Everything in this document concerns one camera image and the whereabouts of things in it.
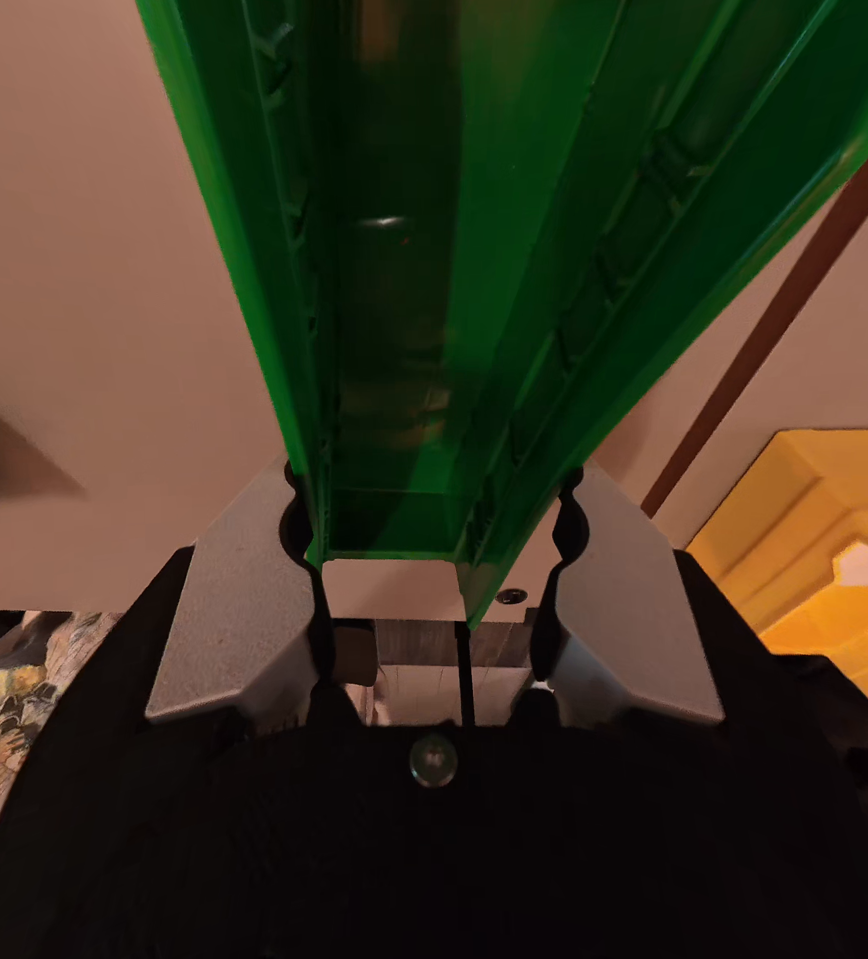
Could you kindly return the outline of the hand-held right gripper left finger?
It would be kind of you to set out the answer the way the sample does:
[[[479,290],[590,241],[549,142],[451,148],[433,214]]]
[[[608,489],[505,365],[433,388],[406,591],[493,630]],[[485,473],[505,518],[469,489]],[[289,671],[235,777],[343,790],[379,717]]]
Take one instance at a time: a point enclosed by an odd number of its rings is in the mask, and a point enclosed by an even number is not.
[[[313,568],[283,541],[303,507],[288,458],[263,468],[198,537],[145,706],[163,724],[231,708],[254,725],[290,725],[318,681],[308,638]]]

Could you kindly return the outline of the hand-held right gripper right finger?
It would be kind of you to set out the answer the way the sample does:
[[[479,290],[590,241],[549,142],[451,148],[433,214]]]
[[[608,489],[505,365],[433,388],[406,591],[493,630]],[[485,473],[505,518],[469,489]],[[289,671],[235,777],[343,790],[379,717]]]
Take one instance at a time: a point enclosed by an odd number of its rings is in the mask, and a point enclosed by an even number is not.
[[[560,721],[596,727],[632,709],[715,725],[725,717],[675,553],[600,468],[560,489],[532,670]]]

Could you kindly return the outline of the green plastic bin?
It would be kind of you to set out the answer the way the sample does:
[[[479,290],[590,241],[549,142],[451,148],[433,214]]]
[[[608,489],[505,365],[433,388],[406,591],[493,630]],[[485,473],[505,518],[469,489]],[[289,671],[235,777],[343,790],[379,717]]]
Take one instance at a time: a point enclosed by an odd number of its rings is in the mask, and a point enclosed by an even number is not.
[[[487,613],[868,157],[868,1],[137,2],[313,527]]]

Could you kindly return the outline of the grey desk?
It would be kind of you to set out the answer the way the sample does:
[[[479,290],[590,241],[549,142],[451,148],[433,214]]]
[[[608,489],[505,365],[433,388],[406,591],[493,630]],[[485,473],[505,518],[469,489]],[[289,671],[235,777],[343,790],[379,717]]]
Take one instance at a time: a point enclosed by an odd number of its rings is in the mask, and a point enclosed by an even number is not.
[[[868,217],[868,157],[588,460],[686,545],[751,455],[722,438],[781,383],[790,425],[838,366],[794,387],[806,330],[859,341],[807,303]],[[0,2],[0,611],[125,610],[287,451],[137,2]],[[540,518],[501,583],[530,596]],[[340,616],[462,617],[449,561],[328,560]]]

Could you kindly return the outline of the yellow box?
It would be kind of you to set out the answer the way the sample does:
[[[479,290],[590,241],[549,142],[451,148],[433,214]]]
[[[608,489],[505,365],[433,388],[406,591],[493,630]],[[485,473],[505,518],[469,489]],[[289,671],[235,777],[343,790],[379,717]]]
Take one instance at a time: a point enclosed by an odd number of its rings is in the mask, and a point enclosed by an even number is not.
[[[868,699],[868,429],[778,433],[687,549],[771,653]]]

